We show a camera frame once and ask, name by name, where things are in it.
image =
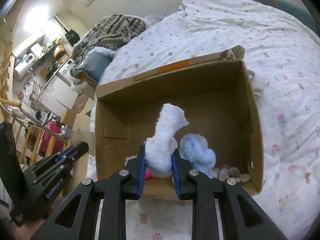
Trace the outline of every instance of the cardboard box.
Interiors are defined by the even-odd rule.
[[[97,87],[96,161],[98,179],[124,168],[125,158],[155,132],[164,103],[185,111],[187,133],[205,136],[216,153],[216,167],[228,164],[241,173],[252,168],[252,181],[243,185],[251,194],[262,189],[263,146],[260,119],[242,58],[236,46],[162,66]],[[172,179],[145,181],[144,192],[176,200]]]
[[[70,109],[67,109],[61,116],[60,123],[63,125],[67,125],[70,129],[73,128],[73,124],[75,123],[76,114],[72,112]]]

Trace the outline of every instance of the orange tape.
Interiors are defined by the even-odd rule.
[[[276,7],[277,9],[279,9],[279,3],[278,3],[278,0],[273,0],[273,2],[275,3],[275,7]]]
[[[170,71],[170,70],[173,70],[173,69],[182,68],[182,67],[185,67],[185,66],[188,66],[188,65],[189,65],[189,62],[188,62],[187,59],[185,59],[185,60],[182,60],[182,61],[174,62],[174,63],[168,64],[168,65],[159,67],[156,70],[157,70],[157,74],[160,74],[160,73],[167,72],[167,71]]]

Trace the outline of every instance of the cardboard flap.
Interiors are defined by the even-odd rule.
[[[103,136],[108,138],[127,138],[125,111],[112,106],[101,106],[103,111]]]
[[[108,95],[117,90],[120,90],[121,88],[130,86],[135,82],[140,81],[144,78],[149,78],[157,74],[181,69],[187,66],[192,67],[193,65],[199,65],[201,63],[217,64],[222,61],[231,61],[231,62],[241,61],[244,58],[244,51],[245,51],[244,47],[237,45],[223,52],[212,53],[204,56],[199,56],[199,57],[194,57],[194,58],[174,62],[168,65],[164,65],[164,66],[140,73],[133,77],[128,77],[128,78],[120,79],[117,81],[109,82],[103,85],[99,85],[97,86],[97,89],[96,89],[96,95],[97,95],[97,98],[99,99],[104,95]]]

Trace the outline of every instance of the bed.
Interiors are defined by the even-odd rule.
[[[302,239],[320,211],[320,39],[299,20],[252,0],[184,0],[120,49],[100,84],[236,45],[266,78],[257,100],[263,189],[253,198],[289,239]],[[127,239],[191,239],[191,213],[189,203],[128,201]]]

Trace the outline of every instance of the metal rail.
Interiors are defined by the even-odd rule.
[[[17,108],[20,109],[20,111],[25,114],[26,117],[28,117],[32,122],[34,122],[36,127],[39,127],[43,130],[45,130],[46,132],[48,132],[49,134],[53,135],[54,137],[56,137],[57,139],[63,141],[63,143],[68,143],[67,140],[65,140],[62,136],[60,136],[59,134],[54,133],[53,131],[51,131],[49,128],[45,127],[43,124],[41,124],[38,120],[36,120],[35,118],[33,118],[29,113],[27,113],[24,109],[22,109],[22,105],[21,103],[18,102],[13,102],[13,101],[9,101],[6,99],[2,99],[0,98],[0,106],[14,119],[16,120],[19,124],[21,124],[23,127],[27,128],[28,127],[22,122],[20,121],[18,118],[16,118],[10,111],[8,111],[8,109],[3,105],[9,105],[9,106],[15,106]]]

